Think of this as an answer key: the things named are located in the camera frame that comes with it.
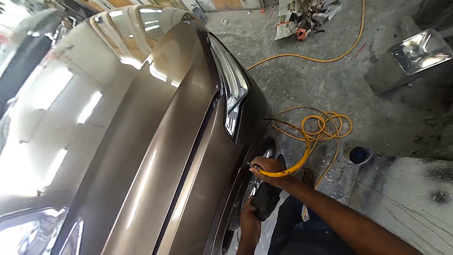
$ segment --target red marking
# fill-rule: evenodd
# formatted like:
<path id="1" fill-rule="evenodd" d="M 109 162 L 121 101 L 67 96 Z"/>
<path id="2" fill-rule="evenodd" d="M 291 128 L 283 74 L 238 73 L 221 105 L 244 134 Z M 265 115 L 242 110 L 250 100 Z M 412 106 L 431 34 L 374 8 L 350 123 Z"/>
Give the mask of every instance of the red marking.
<path id="1" fill-rule="evenodd" d="M 362 51 L 362 49 L 363 49 L 363 47 L 365 47 L 365 45 L 366 45 L 366 42 L 362 45 L 362 47 L 360 47 L 360 50 L 357 51 L 357 54 L 356 54 L 356 56 L 354 58 L 357 57 L 357 55 Z"/>

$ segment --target paint can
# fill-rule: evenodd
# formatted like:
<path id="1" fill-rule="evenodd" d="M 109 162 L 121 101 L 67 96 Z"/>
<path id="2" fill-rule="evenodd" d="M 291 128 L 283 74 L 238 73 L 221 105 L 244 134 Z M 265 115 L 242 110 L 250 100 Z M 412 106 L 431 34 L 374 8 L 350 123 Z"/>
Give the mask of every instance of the paint can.
<path id="1" fill-rule="evenodd" d="M 373 151 L 366 146 L 348 146 L 343 150 L 343 158 L 354 165 L 363 165 L 373 156 Z"/>

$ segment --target car wheel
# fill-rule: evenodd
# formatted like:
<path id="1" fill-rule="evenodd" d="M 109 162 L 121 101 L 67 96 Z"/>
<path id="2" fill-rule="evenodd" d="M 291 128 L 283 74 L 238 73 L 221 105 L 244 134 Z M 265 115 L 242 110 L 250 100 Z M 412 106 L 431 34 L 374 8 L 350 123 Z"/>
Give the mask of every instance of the car wheel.
<path id="1" fill-rule="evenodd" d="M 255 155 L 256 157 L 263 156 L 274 158 L 275 140 L 272 137 L 265 137 L 261 142 L 260 146 L 258 147 L 258 149 L 256 150 Z M 254 174 L 251 174 L 251 177 L 248 179 L 247 186 L 245 186 L 246 182 L 244 182 L 244 186 L 242 188 L 246 188 L 246 191 L 243 196 L 237 197 L 234 202 L 233 209 L 231 211 L 231 216 L 228 221 L 228 230 L 236 230 L 239 227 L 242 208 L 249 199 L 249 197 L 255 194 L 261 182 L 262 180 L 257 179 Z"/>

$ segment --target car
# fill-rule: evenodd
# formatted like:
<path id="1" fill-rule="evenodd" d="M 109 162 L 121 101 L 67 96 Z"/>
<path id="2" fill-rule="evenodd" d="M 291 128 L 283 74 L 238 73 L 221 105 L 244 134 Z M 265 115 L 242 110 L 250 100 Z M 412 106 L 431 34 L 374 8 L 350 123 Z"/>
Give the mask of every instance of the car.
<path id="1" fill-rule="evenodd" d="M 271 109 L 190 12 L 96 14 L 0 120 L 0 254 L 225 254 Z"/>

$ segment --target fluorescent light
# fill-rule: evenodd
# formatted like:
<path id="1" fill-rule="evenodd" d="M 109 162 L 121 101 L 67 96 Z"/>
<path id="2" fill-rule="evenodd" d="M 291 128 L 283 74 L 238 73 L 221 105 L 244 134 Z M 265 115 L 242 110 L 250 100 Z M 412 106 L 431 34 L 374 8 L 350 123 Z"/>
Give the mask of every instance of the fluorescent light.
<path id="1" fill-rule="evenodd" d="M 159 21 L 158 20 L 146 21 L 145 25 L 156 23 L 156 22 L 159 22 Z"/>
<path id="2" fill-rule="evenodd" d="M 76 255 L 79 255 L 79 252 L 80 252 L 80 243 L 82 242 L 82 232 L 83 232 L 83 221 L 81 221 L 79 223 L 79 233 L 77 235 Z"/>
<path id="3" fill-rule="evenodd" d="M 145 176 L 143 176 L 143 179 L 140 183 L 139 191 L 137 193 L 137 196 L 135 197 L 134 207 L 132 208 L 132 213 L 129 216 L 129 221 L 127 222 L 127 229 L 130 228 L 130 225 L 132 224 L 132 220 L 134 219 L 134 216 L 135 216 L 135 212 L 137 211 L 137 207 L 139 206 L 141 195 L 143 193 L 143 190 L 145 189 L 146 181 L 148 180 L 148 177 L 149 177 L 149 172 L 151 171 L 151 167 L 153 166 L 154 157 L 156 157 L 156 152 L 157 152 L 157 150 L 154 150 L 151 160 L 148 163 L 148 167 L 146 168 Z"/>
<path id="4" fill-rule="evenodd" d="M 160 10 L 160 9 L 157 9 L 157 10 L 154 10 L 154 9 L 140 9 L 140 12 L 141 12 L 141 13 L 153 13 L 153 12 L 159 12 L 159 13 L 161 13 L 162 10 Z"/>
<path id="5" fill-rule="evenodd" d="M 43 180 L 43 187 L 49 186 L 55 175 L 58 172 L 58 169 L 60 169 L 61 164 L 63 163 L 64 158 L 66 157 L 67 150 L 61 149 L 55 158 L 53 159 L 52 163 L 49 166 L 49 169 L 47 170 L 46 176 L 44 177 Z"/>
<path id="6" fill-rule="evenodd" d="M 145 31 L 150 31 L 150 30 L 156 29 L 158 27 L 160 27 L 160 26 L 159 25 L 150 26 L 150 27 L 145 28 Z"/>
<path id="7" fill-rule="evenodd" d="M 80 113 L 79 117 L 77 118 L 77 123 L 85 124 L 85 122 L 87 122 L 87 119 L 93 113 L 93 109 L 94 109 L 94 107 L 96 107 L 96 105 L 99 102 L 99 100 L 101 99 L 101 97 L 102 97 L 102 94 L 99 91 L 95 92 L 91 96 L 90 101 L 83 108 L 82 112 Z"/>
<path id="8" fill-rule="evenodd" d="M 110 15 L 110 17 L 121 16 L 121 15 L 123 15 L 123 11 L 121 11 L 121 10 L 111 11 L 111 12 L 109 12 L 109 15 Z"/>
<path id="9" fill-rule="evenodd" d="M 135 58 L 130 58 L 130 57 L 121 57 L 120 62 L 123 64 L 130 64 L 131 66 L 135 67 L 135 69 L 140 70 L 143 63 L 138 61 Z"/>
<path id="10" fill-rule="evenodd" d="M 55 69 L 43 84 L 35 97 L 33 106 L 37 109 L 49 109 L 57 96 L 63 91 L 74 74 L 66 68 Z"/>
<path id="11" fill-rule="evenodd" d="M 154 64 L 149 65 L 149 72 L 157 79 L 167 82 L 167 76 L 157 72 L 156 68 L 154 68 Z"/>

